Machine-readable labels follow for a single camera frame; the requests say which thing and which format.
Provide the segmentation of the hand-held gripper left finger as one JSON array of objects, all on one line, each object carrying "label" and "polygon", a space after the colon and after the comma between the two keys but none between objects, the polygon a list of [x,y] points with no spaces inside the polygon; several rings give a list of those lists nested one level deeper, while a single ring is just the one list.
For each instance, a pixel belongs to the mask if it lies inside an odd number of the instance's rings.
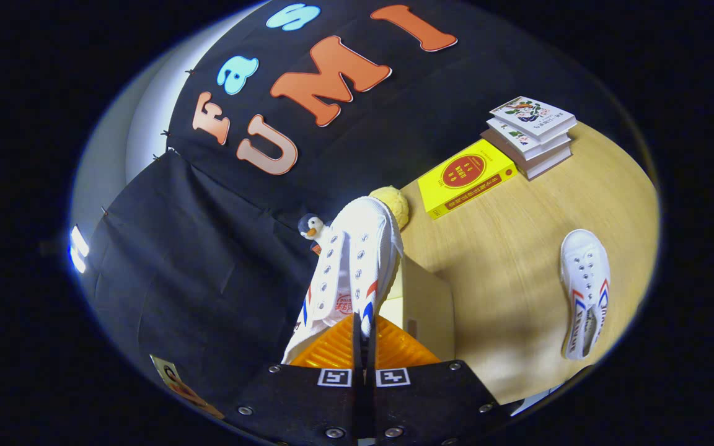
[{"label": "hand-held gripper left finger", "polygon": [[345,320],[347,368],[263,364],[224,410],[224,423],[260,445],[357,445],[368,435],[359,316]]}]

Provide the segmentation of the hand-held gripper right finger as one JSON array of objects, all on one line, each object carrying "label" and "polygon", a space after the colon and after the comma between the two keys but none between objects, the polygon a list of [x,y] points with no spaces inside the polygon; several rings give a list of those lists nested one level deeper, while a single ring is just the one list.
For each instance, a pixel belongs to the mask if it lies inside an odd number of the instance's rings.
[{"label": "hand-held gripper right finger", "polygon": [[485,445],[509,424],[499,403],[464,361],[380,367],[388,336],[380,317],[369,337],[371,427],[377,445]]}]

